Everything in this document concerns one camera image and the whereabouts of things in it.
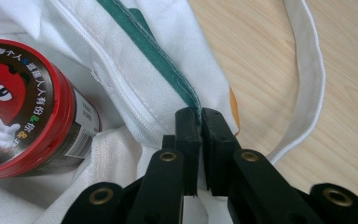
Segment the screw hole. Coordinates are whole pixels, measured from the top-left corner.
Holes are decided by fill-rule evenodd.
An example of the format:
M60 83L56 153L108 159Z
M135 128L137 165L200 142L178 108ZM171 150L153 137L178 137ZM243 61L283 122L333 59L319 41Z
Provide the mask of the screw hole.
M348 195L337 189L324 189L324 197L331 203L335 203L336 205L343 207L349 207L353 203L352 199Z
M172 152L163 152L159 155L159 159L162 161L174 161L176 158L176 154Z
M253 152L242 152L241 157L245 161L258 161L258 156L254 154Z
M113 191L107 187L94 190L89 196L89 202L95 205L104 204L113 198Z

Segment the wooden table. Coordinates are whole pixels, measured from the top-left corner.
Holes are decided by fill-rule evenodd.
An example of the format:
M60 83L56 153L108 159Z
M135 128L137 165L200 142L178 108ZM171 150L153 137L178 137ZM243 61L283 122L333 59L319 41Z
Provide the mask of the wooden table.
M283 1L190 0L240 107L241 146L268 154L293 115L295 40ZM358 1L309 0L327 75L314 132L276 165L305 192L330 182L358 195Z

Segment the white fabric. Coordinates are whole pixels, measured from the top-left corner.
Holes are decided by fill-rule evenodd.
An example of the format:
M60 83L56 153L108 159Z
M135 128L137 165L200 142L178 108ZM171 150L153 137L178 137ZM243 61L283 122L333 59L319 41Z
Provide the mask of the white fabric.
M295 34L300 85L289 127L281 142L267 155L272 164L313 131L322 110L325 86L324 61L310 9L305 0L285 0L284 4Z
M123 3L142 11L157 43L194 87L201 105L222 112L235 133L229 85L188 3ZM285 4L297 42L300 91L306 90L299 93L294 124L273 152L278 157L271 154L272 161L310 133L324 89L322 56L307 5L295 0ZM299 29L307 31L301 35ZM97 107L104 129L75 172L0 180L0 223L60 223L87 186L110 181L125 187L145 174L162 135L174 133L174 112L186 104L97 2L0 0L0 38L31 45L55 63ZM292 135L297 132L300 137ZM227 200L199 189L198 198L185 197L184 223L232 223Z

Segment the green trim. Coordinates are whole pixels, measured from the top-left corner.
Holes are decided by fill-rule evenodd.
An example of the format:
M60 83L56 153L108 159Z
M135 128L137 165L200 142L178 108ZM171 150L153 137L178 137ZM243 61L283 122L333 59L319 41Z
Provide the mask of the green trim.
M132 14L134 11L132 10L131 13L131 11L118 0L97 1L127 33L149 62L151 62L159 73L170 83L187 106L196 107L200 112L200 100L195 90L173 64L168 55L166 55L157 44L142 13L138 10L142 16L142 18L138 20L140 18L138 12L135 11L135 13Z
M150 37L153 37L153 33L150 30L149 25L147 25L147 22L145 20L144 15L142 14L142 12L138 8L129 8L129 12L141 24L142 28L144 28L145 31L147 31L147 33L150 35Z

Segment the black plastic part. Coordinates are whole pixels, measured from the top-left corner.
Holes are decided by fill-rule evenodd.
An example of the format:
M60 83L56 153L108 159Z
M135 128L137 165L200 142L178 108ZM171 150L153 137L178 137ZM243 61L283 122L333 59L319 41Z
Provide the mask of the black plastic part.
M101 182L85 189L69 208L62 224L124 223L125 212L120 206L122 188Z
M178 111L176 135L164 136L144 177L124 189L105 182L88 187L62 223L182 223L183 196L196 194L202 144L208 188L228 196L235 224L358 223L358 197L349 190L322 184L308 195L294 189L262 154L241 149L222 114L204 108L201 135L195 117L193 109Z
M333 184L319 184L310 190L311 206L326 223L358 223L358 196Z
M203 157L206 183L213 196L228 196L232 154L241 149L223 115L212 109L202 109Z
M200 127L196 122L196 110L192 108L178 110L175 114L175 121L175 149L181 151L185 157L184 194L194 196L197 195L201 148Z
M241 213L252 213L253 223L323 223L261 153L237 150L234 162L228 208L235 223L252 223Z
M126 223L182 223L183 166L180 151L156 152L147 167Z

